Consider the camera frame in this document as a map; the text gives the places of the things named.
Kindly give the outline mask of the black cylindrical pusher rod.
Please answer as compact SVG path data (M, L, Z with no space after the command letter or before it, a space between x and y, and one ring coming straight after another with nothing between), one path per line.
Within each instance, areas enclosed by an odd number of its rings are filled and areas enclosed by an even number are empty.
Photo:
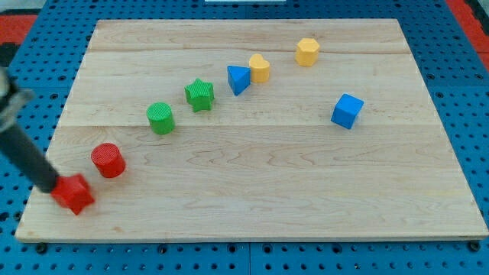
M18 124L1 132L1 152L43 193L51 193L59 173Z

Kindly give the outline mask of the grey metal rod mount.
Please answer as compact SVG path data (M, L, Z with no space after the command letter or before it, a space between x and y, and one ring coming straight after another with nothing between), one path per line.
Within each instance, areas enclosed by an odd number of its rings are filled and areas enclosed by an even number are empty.
M1 132L16 122L17 113L33 98L33 90L20 88L7 69L1 67Z

